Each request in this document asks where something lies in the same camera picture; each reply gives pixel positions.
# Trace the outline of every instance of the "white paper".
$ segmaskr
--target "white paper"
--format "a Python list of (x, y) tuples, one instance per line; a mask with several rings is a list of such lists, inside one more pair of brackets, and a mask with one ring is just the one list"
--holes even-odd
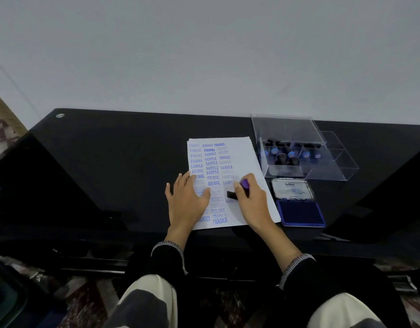
[(227, 198), (227, 191), (234, 191), (234, 181), (249, 173), (266, 191), (272, 220), (281, 221), (249, 137), (189, 139), (187, 151), (190, 174), (197, 175), (193, 185), (197, 195), (211, 188), (210, 203), (194, 230), (247, 224), (239, 203)]

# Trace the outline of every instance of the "white stitching on cuff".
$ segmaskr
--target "white stitching on cuff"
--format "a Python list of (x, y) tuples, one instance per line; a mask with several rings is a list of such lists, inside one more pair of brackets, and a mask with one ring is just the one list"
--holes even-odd
[(292, 260), (292, 262), (285, 269), (283, 275), (281, 276), (281, 280), (280, 280), (280, 283), (279, 283), (278, 287), (283, 290), (284, 284), (286, 283), (286, 280), (289, 277), (289, 274), (294, 270), (294, 268), (297, 266), (297, 264), (299, 264), (301, 261), (309, 259), (309, 258), (315, 260), (315, 258), (313, 258), (310, 254), (307, 254), (307, 253), (300, 254), (294, 260)]
[(180, 248), (180, 246), (179, 246), (178, 244), (176, 244), (176, 243), (174, 243), (174, 242), (171, 242), (171, 241), (158, 242), (158, 243), (157, 243), (157, 244), (156, 244), (156, 245), (152, 248), (152, 251), (151, 251), (151, 256), (152, 256), (152, 252), (154, 252), (154, 250), (155, 250), (156, 248), (158, 248), (159, 246), (162, 246), (162, 245), (172, 246), (173, 248), (176, 248), (176, 249), (177, 249), (177, 251), (180, 253), (181, 260), (182, 260), (182, 263), (183, 263), (184, 275), (187, 275), (187, 274), (188, 274), (188, 272), (185, 270), (185, 265), (184, 265), (184, 253), (183, 253), (182, 249)]

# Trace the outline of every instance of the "open ink pad case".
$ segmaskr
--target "open ink pad case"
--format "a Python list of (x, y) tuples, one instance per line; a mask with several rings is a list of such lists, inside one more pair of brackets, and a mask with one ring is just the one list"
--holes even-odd
[(325, 227), (324, 217), (307, 181), (275, 178), (271, 184), (284, 226)]

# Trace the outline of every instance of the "hand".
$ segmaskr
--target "hand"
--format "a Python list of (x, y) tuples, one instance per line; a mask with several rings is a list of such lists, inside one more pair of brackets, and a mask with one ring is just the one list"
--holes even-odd
[(234, 183), (240, 210), (246, 223), (261, 236), (269, 227), (275, 226), (269, 214), (266, 192), (257, 184), (254, 174), (248, 174), (242, 179), (244, 178), (249, 183), (249, 198), (243, 187), (238, 182)]
[(198, 197), (193, 189), (196, 175), (189, 176), (189, 171), (184, 175), (178, 175), (173, 186), (173, 195), (169, 183), (166, 184), (164, 191), (169, 204), (169, 220), (171, 221), (165, 240), (178, 244), (182, 249), (193, 226), (204, 214), (210, 202), (210, 188), (206, 188), (202, 197)]

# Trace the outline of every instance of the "left hand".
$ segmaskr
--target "left hand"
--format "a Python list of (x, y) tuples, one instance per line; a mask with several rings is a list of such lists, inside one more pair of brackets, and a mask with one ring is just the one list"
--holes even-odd
[(193, 226), (204, 214), (210, 202), (210, 188), (206, 188), (202, 197), (198, 197), (193, 189), (196, 175), (189, 176), (189, 171), (184, 175), (178, 175), (173, 186), (174, 194), (171, 194), (169, 183), (166, 184), (164, 191), (169, 204), (169, 220), (171, 221), (165, 240), (178, 244), (182, 249)]

